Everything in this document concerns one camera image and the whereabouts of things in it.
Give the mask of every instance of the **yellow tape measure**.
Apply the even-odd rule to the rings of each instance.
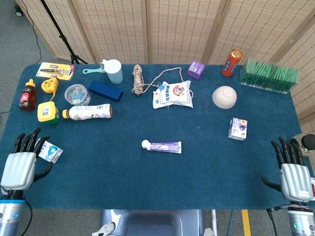
[[[55,94],[57,92],[58,83],[59,83],[59,80],[57,78],[51,78],[51,79],[45,80],[41,84],[41,88],[45,93],[53,93],[53,96],[50,99],[50,101],[53,100],[53,98],[55,97]]]

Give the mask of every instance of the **red can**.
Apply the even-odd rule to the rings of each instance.
[[[233,49],[222,68],[222,75],[226,77],[231,76],[233,70],[242,59],[242,55],[243,53],[240,49]]]

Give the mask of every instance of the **plastic bottle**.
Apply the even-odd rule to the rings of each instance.
[[[36,88],[33,79],[25,84],[20,98],[19,107],[22,111],[34,111],[36,103]]]
[[[291,144],[296,144],[304,156],[309,156],[315,150],[314,134],[297,134],[290,140]]]
[[[113,108],[110,104],[98,106],[74,106],[69,110],[63,110],[64,119],[84,120],[91,118],[111,118]]]

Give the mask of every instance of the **plastic bag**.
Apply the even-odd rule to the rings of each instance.
[[[193,107],[189,87],[189,80],[170,85],[164,81],[163,84],[153,92],[153,108],[156,109],[173,104]]]

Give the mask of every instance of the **measuring cup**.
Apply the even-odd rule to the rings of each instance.
[[[100,63],[101,70],[106,71],[110,82],[120,84],[123,81],[122,64],[116,60],[103,60]]]

